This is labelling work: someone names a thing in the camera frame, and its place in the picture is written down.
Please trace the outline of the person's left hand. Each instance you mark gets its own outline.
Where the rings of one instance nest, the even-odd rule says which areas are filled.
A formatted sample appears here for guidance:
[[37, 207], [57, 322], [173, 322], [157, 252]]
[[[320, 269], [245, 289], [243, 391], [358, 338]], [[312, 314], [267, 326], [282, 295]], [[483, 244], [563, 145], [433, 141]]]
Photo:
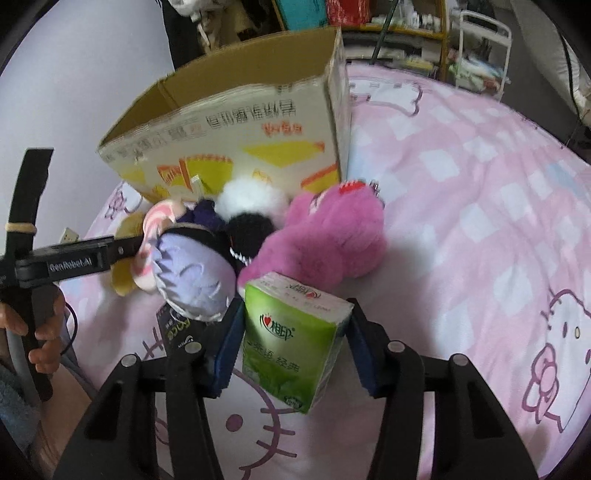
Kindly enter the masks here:
[[[42, 343], [40, 348], [32, 349], [28, 354], [29, 362], [38, 373], [52, 375], [60, 365], [62, 341], [61, 331], [64, 325], [65, 299], [58, 287], [52, 288], [52, 314], [47, 316], [35, 331], [35, 338]], [[19, 314], [6, 304], [1, 304], [1, 328], [24, 336], [28, 327]]]

